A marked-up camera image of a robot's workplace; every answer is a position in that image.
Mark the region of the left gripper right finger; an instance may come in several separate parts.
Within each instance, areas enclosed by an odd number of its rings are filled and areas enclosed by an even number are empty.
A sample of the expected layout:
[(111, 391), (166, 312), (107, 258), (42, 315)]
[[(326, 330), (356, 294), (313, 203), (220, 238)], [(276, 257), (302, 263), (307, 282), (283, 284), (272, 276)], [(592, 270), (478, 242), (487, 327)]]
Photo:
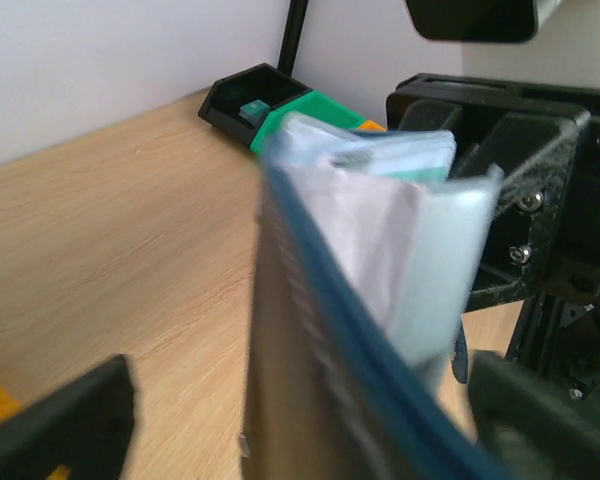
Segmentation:
[(600, 479), (600, 411), (491, 351), (474, 354), (478, 440), (516, 479)]

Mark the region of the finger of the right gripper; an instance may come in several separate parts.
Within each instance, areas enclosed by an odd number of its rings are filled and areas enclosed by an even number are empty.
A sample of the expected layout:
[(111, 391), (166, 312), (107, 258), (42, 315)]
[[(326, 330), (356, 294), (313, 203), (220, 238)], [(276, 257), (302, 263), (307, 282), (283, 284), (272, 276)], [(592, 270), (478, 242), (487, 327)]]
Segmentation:
[(407, 107), (399, 130), (454, 132), (462, 119), (461, 105), (435, 99), (420, 99)]

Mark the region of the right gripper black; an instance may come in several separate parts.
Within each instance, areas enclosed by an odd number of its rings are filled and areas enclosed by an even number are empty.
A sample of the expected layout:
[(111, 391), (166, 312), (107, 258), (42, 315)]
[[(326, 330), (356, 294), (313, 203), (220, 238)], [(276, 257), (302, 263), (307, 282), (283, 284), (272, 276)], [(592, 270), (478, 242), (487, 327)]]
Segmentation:
[(462, 106), (454, 178), (497, 166), (500, 195), (466, 310), (522, 309), (506, 356), (600, 407), (600, 89), (419, 74), (386, 100)]

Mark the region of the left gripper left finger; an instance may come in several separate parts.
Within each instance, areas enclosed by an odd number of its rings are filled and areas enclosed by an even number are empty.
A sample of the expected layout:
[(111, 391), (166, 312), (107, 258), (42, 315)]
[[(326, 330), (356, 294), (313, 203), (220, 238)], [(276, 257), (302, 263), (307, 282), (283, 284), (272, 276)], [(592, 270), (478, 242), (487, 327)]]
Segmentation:
[(114, 355), (0, 424), (0, 479), (119, 479), (135, 426), (127, 357)]

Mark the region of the blue leather card holder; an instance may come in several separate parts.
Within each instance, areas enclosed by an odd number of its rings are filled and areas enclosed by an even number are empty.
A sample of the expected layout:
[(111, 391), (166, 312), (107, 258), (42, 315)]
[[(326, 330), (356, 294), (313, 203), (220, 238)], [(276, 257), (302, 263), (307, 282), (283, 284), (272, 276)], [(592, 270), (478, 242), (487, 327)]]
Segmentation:
[(260, 157), (240, 435), (246, 479), (504, 479), (435, 400), (503, 173), (452, 179), (452, 133), (287, 114)]

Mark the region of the teal card in black bin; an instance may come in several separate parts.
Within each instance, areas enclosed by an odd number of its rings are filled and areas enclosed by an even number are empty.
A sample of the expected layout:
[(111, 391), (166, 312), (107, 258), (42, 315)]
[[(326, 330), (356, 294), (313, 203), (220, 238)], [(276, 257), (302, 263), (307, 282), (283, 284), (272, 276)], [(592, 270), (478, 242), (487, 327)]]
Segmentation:
[(266, 102), (255, 99), (242, 105), (239, 114), (243, 119), (254, 125), (257, 124), (260, 121), (260, 118), (266, 115), (268, 111), (269, 105)]

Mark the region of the yellow bin right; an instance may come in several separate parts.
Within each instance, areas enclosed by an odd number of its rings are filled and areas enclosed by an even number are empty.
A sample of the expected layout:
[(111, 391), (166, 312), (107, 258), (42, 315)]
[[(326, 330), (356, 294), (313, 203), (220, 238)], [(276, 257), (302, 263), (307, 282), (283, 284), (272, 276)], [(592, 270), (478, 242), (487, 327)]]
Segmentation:
[(357, 129), (359, 131), (373, 131), (373, 132), (384, 132), (386, 128), (383, 125), (378, 124), (373, 120), (365, 120), (361, 123)]

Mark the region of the black bin right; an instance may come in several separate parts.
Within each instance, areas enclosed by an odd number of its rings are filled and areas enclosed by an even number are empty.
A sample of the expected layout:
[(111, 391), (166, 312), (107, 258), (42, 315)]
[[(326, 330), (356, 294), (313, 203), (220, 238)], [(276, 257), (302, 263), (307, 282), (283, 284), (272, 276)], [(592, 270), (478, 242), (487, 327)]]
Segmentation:
[(217, 80), (198, 116), (251, 147), (270, 114), (308, 94), (311, 88), (262, 63)]

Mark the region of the right black frame post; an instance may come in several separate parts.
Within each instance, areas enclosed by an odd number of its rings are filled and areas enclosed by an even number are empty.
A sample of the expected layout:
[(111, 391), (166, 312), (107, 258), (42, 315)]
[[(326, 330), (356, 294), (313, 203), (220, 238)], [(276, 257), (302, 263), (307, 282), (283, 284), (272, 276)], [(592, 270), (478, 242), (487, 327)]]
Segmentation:
[(291, 77), (300, 46), (308, 0), (290, 0), (278, 56), (277, 69)]

